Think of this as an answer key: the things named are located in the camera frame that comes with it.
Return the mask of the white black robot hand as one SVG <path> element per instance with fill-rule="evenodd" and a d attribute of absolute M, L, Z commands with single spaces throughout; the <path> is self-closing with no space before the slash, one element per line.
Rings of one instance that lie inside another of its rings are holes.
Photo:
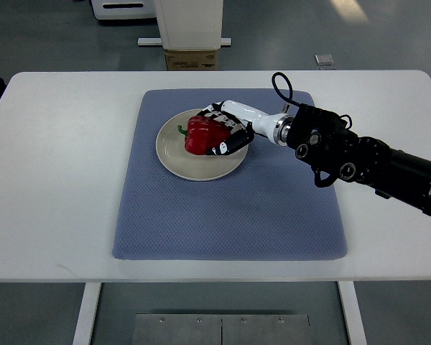
<path fill-rule="evenodd" d="M 293 116 L 286 113 L 270 115 L 231 100 L 212 103 L 198 114 L 212 113 L 225 116 L 235 125 L 240 125 L 241 128 L 220 144 L 209 146 L 205 153 L 208 156 L 232 155 L 250 144 L 254 140 L 255 134 L 266 137 L 273 144 L 286 146 L 288 132 L 286 127 L 291 126 L 294 119 Z"/>

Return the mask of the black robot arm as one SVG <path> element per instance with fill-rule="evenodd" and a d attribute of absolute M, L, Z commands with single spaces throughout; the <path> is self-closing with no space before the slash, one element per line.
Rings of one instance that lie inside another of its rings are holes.
<path fill-rule="evenodd" d="M 298 112 L 278 137 L 311 167 L 317 187 L 336 180 L 360 183 L 382 198 L 396 198 L 431 216 L 431 161 L 392 149 L 379 139 L 359 137 L 351 131 L 348 115 L 300 104 L 292 94 L 280 98 Z"/>

